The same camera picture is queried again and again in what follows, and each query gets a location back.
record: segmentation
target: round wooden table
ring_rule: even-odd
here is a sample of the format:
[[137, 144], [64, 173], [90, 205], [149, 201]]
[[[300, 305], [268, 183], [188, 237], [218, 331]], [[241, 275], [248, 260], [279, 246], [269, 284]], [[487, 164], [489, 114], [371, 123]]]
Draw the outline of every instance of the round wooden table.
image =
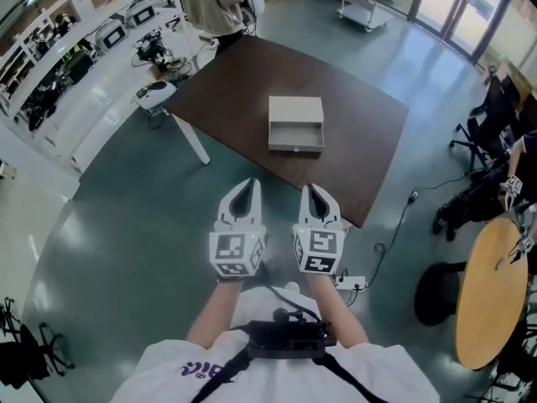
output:
[[[524, 257], [511, 264], [519, 239], [519, 230], [508, 218], [496, 218], [477, 236], [467, 263], [434, 264], [418, 285], [416, 316], [433, 326], [456, 315], [456, 355], [468, 369], [492, 361], [520, 319], [528, 260]], [[456, 274], [460, 272], [464, 275], [459, 290]]]

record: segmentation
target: extension cord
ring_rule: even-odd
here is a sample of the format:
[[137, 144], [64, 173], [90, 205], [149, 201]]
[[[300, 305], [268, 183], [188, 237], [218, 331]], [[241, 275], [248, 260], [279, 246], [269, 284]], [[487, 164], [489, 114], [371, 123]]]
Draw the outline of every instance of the extension cord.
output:
[[364, 276], [341, 276], [336, 278], [338, 290], [364, 290], [367, 286]]

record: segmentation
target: cart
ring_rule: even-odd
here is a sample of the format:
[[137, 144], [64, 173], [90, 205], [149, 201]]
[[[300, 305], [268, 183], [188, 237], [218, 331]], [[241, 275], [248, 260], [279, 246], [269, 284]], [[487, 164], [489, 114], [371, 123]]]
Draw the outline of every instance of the cart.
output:
[[383, 27], [394, 16], [377, 5], [377, 0], [341, 0], [336, 10], [340, 18], [348, 18], [360, 24], [366, 32]]

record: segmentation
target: beige jacket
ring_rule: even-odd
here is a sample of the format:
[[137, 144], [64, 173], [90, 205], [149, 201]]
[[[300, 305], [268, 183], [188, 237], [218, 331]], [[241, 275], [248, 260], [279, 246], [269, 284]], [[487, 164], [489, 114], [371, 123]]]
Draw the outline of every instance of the beige jacket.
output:
[[238, 7], [244, 0], [181, 0], [186, 16], [197, 29], [226, 36], [244, 28]]

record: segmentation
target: white table leg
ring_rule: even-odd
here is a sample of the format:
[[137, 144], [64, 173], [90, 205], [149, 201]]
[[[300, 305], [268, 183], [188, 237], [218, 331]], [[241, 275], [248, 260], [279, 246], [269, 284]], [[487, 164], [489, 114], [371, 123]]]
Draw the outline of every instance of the white table leg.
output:
[[173, 113], [171, 113], [171, 116], [174, 117], [175, 122], [177, 123], [177, 125], [179, 125], [179, 128], [185, 135], [186, 140], [188, 140], [188, 143], [190, 144], [192, 149], [198, 154], [198, 157], [200, 158], [201, 162], [204, 165], [208, 165], [211, 159], [209, 158], [209, 155], [203, 148], [203, 145], [201, 144], [192, 126], [188, 124], [186, 121], [183, 121], [181, 118], [174, 115]]

